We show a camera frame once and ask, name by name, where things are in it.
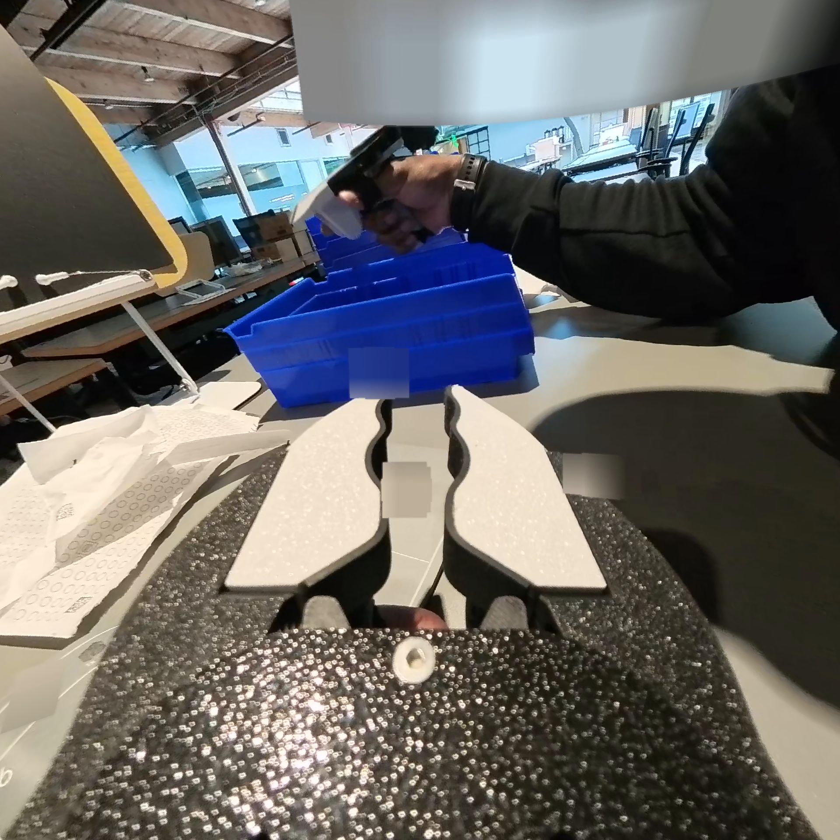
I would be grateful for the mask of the grey desk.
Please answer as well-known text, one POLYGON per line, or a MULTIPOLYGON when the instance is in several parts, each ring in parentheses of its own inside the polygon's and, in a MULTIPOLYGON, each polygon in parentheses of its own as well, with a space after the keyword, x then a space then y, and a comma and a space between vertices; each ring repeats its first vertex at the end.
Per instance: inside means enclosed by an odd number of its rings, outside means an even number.
MULTIPOLYGON (((537 300, 519 378, 474 391, 546 448, 621 460, 616 505, 696 587, 772 761, 815 830, 838 838, 838 335, 810 300, 695 327, 537 300)), ((439 568, 438 400, 395 405, 389 452, 427 463, 434 490, 425 519, 392 526, 385 603, 419 602, 439 568)), ((2 731, 2 838, 144 584, 261 456, 221 467, 80 635, 2 645, 3 702, 21 691, 54 712, 2 731)))

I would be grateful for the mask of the black wristwatch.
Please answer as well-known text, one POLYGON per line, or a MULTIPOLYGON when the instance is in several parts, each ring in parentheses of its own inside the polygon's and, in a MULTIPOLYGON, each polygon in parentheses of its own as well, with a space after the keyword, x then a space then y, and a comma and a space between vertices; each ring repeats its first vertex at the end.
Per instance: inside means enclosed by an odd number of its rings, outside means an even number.
POLYGON ((476 204, 480 178, 487 167, 484 155, 464 154, 460 159, 449 205, 451 227, 466 235, 476 204))

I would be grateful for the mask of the black monitor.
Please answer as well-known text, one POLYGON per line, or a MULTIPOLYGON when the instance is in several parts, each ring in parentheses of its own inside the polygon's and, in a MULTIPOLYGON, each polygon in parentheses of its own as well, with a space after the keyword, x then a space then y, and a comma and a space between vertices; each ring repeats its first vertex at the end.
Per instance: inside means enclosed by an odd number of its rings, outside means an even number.
POLYGON ((203 234, 208 241, 216 268, 232 266, 244 258, 235 237, 230 234, 228 226, 221 217, 194 224, 187 223, 183 217, 173 217, 168 220, 168 223, 179 235, 203 234))

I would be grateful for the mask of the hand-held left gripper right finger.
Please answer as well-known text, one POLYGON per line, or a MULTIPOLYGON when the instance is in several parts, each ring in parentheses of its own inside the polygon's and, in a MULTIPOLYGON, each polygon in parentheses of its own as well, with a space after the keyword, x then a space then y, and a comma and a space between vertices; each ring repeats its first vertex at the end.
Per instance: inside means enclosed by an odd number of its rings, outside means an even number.
POLYGON ((606 580, 546 449, 464 386, 446 392, 444 567, 463 594, 601 594, 606 580))

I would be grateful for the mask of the person's right forearm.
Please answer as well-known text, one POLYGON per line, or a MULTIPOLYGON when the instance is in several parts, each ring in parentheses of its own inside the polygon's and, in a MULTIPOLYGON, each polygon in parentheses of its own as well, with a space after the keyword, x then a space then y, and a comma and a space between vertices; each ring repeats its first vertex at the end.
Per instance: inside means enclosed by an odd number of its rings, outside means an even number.
POLYGON ((838 330, 838 65, 741 87, 685 176, 578 183, 488 163, 469 239, 594 307, 667 321, 813 298, 838 330))

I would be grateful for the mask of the crumpled white paper pile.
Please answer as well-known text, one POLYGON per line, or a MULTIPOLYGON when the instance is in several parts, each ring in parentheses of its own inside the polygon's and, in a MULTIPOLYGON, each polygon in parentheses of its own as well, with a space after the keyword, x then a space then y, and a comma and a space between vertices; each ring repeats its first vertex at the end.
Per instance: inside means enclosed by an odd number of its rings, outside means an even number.
POLYGON ((22 444, 2 484, 2 644, 65 640, 230 458, 285 445, 202 402, 130 408, 22 444))

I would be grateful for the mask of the wooden background desk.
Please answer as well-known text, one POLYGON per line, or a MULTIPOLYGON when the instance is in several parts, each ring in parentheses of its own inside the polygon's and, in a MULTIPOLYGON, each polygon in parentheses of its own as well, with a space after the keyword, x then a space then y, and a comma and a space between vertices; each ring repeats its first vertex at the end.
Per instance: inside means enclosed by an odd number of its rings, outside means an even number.
MULTIPOLYGON (((138 313, 155 332, 179 327, 217 310, 230 308, 240 298, 247 300, 251 293, 262 291, 278 282, 287 282, 316 266, 318 262, 319 258, 315 254, 309 254, 276 263, 253 275, 225 282, 225 292, 215 297, 188 304, 176 295, 170 295, 138 307, 138 313)), ((144 332, 125 311, 124 306, 118 306, 111 317, 99 318, 90 325, 83 327, 80 322, 73 322, 61 326, 55 338, 24 347, 22 355, 31 361, 102 357, 144 338, 144 332)))

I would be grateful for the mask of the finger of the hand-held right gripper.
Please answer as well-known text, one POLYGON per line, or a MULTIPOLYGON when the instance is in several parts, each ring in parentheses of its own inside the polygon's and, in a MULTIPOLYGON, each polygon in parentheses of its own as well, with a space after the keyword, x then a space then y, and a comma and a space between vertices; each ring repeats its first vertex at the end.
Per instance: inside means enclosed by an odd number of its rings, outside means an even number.
POLYGON ((328 185, 318 185, 294 206, 290 215, 293 225, 305 223, 311 217, 320 217, 325 208, 329 207, 332 201, 332 190, 328 185))
POLYGON ((363 234, 360 211, 336 196, 326 196, 323 199, 319 218, 322 226, 328 228, 333 235, 358 239, 363 234))

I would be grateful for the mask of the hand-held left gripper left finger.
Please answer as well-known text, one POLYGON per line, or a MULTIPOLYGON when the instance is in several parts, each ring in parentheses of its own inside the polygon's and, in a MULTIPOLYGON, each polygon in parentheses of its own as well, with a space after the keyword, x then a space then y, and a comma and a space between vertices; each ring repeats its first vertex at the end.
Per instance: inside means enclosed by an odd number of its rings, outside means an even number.
POLYGON ((356 398, 290 444, 224 586, 291 593, 324 581, 387 541, 375 450, 390 430, 387 400, 356 398))

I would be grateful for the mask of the blue plastic bin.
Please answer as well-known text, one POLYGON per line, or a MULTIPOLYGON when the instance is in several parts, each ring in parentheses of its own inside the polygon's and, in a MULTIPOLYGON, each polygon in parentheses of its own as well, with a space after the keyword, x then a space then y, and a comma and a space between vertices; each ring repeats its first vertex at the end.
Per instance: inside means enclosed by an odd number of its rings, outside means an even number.
POLYGON ((468 243, 301 280, 225 333, 285 408, 508 382, 535 351, 510 257, 468 243))

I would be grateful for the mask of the cardboard boxes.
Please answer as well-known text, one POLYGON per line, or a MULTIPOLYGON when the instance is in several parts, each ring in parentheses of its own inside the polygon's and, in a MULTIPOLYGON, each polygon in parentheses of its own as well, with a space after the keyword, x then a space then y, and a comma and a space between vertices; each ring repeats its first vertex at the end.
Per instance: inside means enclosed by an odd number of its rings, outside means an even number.
POLYGON ((234 225, 256 261, 285 263, 316 254, 306 224, 293 223, 288 212, 236 218, 234 225))

